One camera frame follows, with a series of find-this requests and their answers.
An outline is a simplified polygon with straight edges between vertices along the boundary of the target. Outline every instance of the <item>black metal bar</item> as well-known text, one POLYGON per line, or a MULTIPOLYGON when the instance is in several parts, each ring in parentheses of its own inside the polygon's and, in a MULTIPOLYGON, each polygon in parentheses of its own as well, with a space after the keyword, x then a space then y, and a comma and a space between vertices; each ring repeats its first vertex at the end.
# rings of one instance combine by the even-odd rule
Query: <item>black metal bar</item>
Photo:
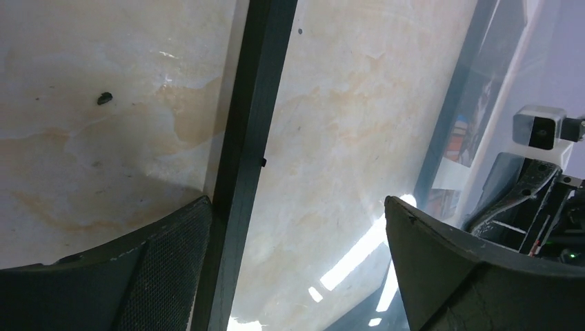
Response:
MULTIPOLYGON (((550 188, 551 181, 554 181, 559 175, 560 169, 555 164, 532 159, 525 160, 524 168, 525 171, 523 171, 523 174, 511 188, 510 192, 500 200, 487 205, 477 216, 468 220, 466 224, 467 231, 475 236, 491 240, 484 236, 486 231, 492 226, 490 224, 491 221, 498 217, 498 215, 518 206, 522 209, 525 208, 523 207, 524 205, 530 205, 531 207, 526 212, 532 213, 536 217, 539 209, 535 208, 540 206, 540 203, 543 201, 542 199, 546 198, 545 191, 550 188)), ((520 221, 516 221, 516 219, 500 219, 499 221, 526 231, 532 224, 532 219, 528 218, 525 213, 521 213, 521 215, 522 218, 520 221)))
POLYGON ((228 326, 296 7, 297 0, 250 0, 191 331, 228 326))
POLYGON ((551 221, 546 224, 546 227, 542 229, 542 233, 537 238, 540 245, 544 245, 548 241, 553 229, 559 223, 569 194, 575 189, 565 183, 556 183, 553 185, 551 197, 546 202, 543 210, 543 214, 551 216, 551 221))
POLYGON ((515 222, 517 227, 527 229, 524 239, 519 243, 518 252, 520 254, 529 254, 533 249, 536 240, 554 221, 552 215, 546 213, 547 201, 551 198, 554 188, 553 179, 549 184, 542 188, 534 197, 521 204, 515 222))

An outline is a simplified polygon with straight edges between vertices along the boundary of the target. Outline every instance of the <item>black screw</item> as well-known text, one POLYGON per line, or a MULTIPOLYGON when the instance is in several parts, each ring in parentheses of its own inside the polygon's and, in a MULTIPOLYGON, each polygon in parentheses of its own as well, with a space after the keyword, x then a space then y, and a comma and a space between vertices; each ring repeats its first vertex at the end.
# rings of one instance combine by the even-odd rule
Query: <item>black screw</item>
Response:
POLYGON ((104 92, 101 94, 101 96, 99 96, 99 98, 97 98, 97 105, 101 106, 105 103, 112 101, 112 99, 114 99, 114 96, 112 96, 112 93, 104 92))

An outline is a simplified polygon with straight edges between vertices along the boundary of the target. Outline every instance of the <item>dark spot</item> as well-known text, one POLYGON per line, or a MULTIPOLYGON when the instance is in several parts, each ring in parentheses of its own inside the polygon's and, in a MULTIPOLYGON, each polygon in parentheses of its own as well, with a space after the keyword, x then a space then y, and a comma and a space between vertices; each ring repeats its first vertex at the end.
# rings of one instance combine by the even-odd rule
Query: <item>dark spot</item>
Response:
POLYGON ((101 106, 105 103, 112 101, 112 99, 114 99, 114 97, 112 96, 112 93, 104 92, 101 94, 101 96, 99 98, 97 98, 97 105, 101 106))

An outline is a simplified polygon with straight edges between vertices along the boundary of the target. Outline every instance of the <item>marble surface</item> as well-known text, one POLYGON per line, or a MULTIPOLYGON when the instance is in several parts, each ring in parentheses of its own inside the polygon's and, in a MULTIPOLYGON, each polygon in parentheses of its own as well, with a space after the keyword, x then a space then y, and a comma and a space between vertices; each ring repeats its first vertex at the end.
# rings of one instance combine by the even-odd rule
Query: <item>marble surface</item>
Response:
POLYGON ((475 1, 299 0, 229 330, 323 330, 382 282, 475 1))
POLYGON ((212 194, 236 5, 0 0, 0 268, 52 263, 212 194), (114 99, 98 106, 102 92, 114 99))

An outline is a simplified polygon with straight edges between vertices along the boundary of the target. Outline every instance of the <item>beige marble slab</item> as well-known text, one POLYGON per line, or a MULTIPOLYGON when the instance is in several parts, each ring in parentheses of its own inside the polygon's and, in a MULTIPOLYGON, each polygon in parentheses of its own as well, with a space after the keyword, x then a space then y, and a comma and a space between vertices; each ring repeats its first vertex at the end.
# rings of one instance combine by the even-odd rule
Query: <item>beige marble slab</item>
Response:
POLYGON ((229 330, 323 330, 381 285, 382 201, 412 192, 474 8, 299 0, 229 330))
POLYGON ((0 268, 52 263, 212 194, 240 3, 0 2, 0 268))

